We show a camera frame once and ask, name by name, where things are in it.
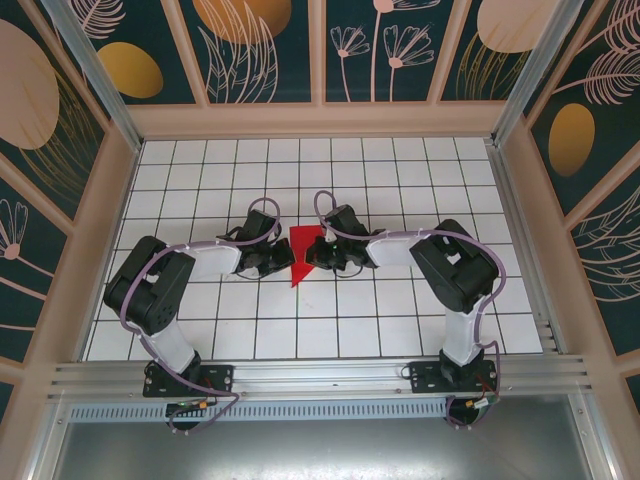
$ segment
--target leaf illustration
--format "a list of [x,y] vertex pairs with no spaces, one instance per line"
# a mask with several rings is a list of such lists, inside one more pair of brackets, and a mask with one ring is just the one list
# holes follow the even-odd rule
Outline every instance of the leaf illustration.
[[591,103],[622,105],[621,100],[631,96],[640,85],[640,50],[610,50],[593,62],[584,80],[560,87],[554,93],[579,84],[584,84],[584,93]]
[[68,0],[89,38],[104,40],[113,33],[126,13],[122,0]]
[[604,36],[617,52],[640,46],[640,0],[616,0]]

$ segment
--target metal frame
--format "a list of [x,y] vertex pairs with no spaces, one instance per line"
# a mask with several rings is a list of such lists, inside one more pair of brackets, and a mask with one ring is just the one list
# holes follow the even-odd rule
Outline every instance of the metal frame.
[[493,129],[495,144],[500,147],[520,119],[529,99],[557,55],[568,30],[580,13],[584,0],[558,2],[540,40],[533,49],[516,84],[509,94],[502,114]]

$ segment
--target red object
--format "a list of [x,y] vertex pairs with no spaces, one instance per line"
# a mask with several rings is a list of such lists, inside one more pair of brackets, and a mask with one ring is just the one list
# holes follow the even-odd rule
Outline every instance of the red object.
[[300,283],[313,270],[313,265],[305,262],[305,255],[309,247],[313,245],[316,237],[322,237],[323,235],[324,232],[320,225],[303,225],[289,228],[291,249],[296,258],[296,263],[291,265],[291,288]]

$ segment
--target flower illustration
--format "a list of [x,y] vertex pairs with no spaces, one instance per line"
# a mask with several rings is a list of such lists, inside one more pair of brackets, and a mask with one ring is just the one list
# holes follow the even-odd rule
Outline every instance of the flower illustration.
[[29,210],[16,202],[14,212],[6,198],[0,200],[0,258],[15,260],[20,256],[20,243],[27,228]]
[[373,0],[373,6],[380,13],[391,13],[394,10],[421,10],[435,7],[440,0]]
[[362,27],[347,27],[344,29],[344,32],[340,27],[334,27],[331,29],[331,40],[340,57],[344,93],[347,96],[347,102],[351,102],[349,87],[347,86],[347,76],[344,69],[344,59],[369,52],[369,44],[365,43],[366,37],[362,32]]
[[398,26],[384,29],[384,46],[389,57],[391,67],[391,84],[389,87],[389,101],[393,102],[393,81],[398,68],[423,65],[433,61],[434,52],[428,50],[431,45],[429,27],[422,29],[407,27],[398,37]]
[[373,54],[371,58],[372,102],[376,101],[376,52],[378,51],[378,32],[380,31],[380,20],[382,15],[393,11],[422,10],[423,8],[435,7],[439,3],[440,0],[373,0],[373,7],[378,13],[376,15],[376,24],[373,30]]

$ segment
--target floral wallpaper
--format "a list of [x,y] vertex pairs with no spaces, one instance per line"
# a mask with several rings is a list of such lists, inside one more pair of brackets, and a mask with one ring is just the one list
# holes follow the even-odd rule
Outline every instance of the floral wallpaper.
[[0,179],[0,357],[24,360],[66,240]]
[[453,2],[327,1],[327,102],[424,101]]
[[568,214],[640,141],[640,1],[612,0],[531,127]]
[[73,219],[104,131],[16,0],[0,45],[0,156]]

